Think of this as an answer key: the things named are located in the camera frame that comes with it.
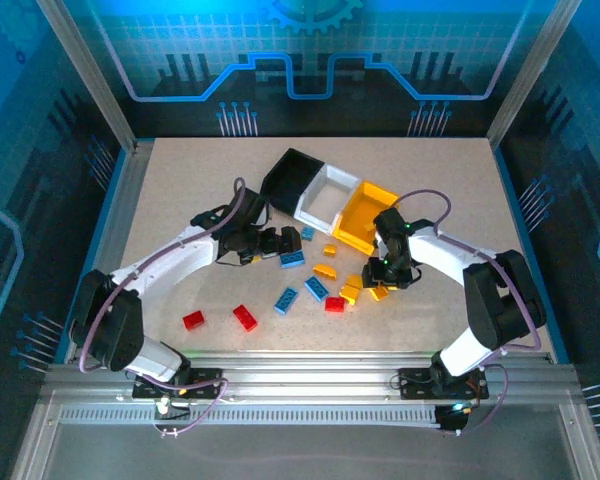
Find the yellow plastic bin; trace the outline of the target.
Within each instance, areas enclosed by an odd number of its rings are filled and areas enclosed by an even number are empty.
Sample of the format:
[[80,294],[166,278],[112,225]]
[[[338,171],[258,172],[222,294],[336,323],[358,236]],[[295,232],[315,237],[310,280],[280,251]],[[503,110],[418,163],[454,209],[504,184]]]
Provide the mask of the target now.
[[375,250],[373,220],[397,199],[397,194],[372,182],[362,181],[339,214],[332,236],[370,256]]

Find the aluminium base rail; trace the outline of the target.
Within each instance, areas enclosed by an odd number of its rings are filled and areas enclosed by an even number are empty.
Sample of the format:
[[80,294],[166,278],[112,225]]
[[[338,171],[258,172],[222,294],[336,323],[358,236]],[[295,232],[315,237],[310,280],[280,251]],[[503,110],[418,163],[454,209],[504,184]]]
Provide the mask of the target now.
[[[195,367],[220,368],[229,381],[226,402],[261,405],[397,404],[395,373],[427,368],[428,355],[409,352],[207,352]],[[559,405],[582,399],[571,365],[554,364],[544,353],[510,353],[486,372],[489,392],[508,405]],[[132,379],[100,369],[82,374],[56,365],[40,390],[45,401],[115,403],[131,401]]]

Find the aluminium frame post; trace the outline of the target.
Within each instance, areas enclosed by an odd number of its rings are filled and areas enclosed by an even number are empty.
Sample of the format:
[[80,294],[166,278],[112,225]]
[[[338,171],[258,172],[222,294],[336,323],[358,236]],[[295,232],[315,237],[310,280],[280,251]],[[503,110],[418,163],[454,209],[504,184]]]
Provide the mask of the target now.
[[516,119],[581,3],[582,0],[556,0],[487,131],[493,151],[499,147]]
[[137,146],[136,137],[63,0],[36,0],[36,3],[121,148],[127,154],[133,154]]

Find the aluminium side rail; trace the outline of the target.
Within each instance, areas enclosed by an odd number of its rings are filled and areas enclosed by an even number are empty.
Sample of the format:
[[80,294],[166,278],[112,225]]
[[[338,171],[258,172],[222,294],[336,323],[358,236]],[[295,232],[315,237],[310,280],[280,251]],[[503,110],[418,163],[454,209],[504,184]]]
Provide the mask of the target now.
[[75,362],[76,347],[69,338],[69,332],[83,277],[94,269],[104,272],[116,270],[122,263],[153,146],[153,139],[141,139],[133,154],[122,151],[119,155],[56,353],[59,364]]

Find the black plastic bin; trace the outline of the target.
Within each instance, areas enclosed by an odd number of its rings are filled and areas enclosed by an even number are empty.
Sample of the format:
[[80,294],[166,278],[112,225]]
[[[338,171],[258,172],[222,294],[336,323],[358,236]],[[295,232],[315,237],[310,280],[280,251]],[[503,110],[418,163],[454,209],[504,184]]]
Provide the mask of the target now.
[[301,195],[323,166],[323,161],[289,148],[265,175],[260,194],[272,207],[293,217]]

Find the blue printed side panel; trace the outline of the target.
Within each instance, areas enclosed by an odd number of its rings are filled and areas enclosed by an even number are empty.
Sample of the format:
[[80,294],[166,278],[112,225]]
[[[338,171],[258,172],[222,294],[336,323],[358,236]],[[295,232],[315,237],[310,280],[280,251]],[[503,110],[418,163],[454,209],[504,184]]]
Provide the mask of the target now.
[[600,440],[600,0],[577,0],[500,150]]
[[120,145],[36,0],[0,0],[0,480],[11,475]]

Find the blue printed backdrop panel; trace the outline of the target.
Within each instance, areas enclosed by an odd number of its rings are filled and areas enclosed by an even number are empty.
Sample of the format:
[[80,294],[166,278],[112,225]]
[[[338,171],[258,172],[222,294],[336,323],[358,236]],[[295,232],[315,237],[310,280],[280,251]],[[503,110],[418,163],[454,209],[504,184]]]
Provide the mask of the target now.
[[482,137],[555,0],[63,0],[138,137]]

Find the black connector box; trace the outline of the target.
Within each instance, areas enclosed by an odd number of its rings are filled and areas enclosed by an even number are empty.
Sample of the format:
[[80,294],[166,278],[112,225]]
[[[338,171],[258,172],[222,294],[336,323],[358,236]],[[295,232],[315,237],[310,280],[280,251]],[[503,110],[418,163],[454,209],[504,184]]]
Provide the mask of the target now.
[[467,403],[441,405],[435,407],[435,420],[441,432],[456,435],[468,424],[473,407]]

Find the white plastic bin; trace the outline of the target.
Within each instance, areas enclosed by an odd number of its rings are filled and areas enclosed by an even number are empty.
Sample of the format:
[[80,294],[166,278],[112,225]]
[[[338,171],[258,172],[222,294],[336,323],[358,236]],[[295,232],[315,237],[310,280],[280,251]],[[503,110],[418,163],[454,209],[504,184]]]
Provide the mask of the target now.
[[293,218],[330,235],[361,180],[331,164],[325,164],[299,197]]

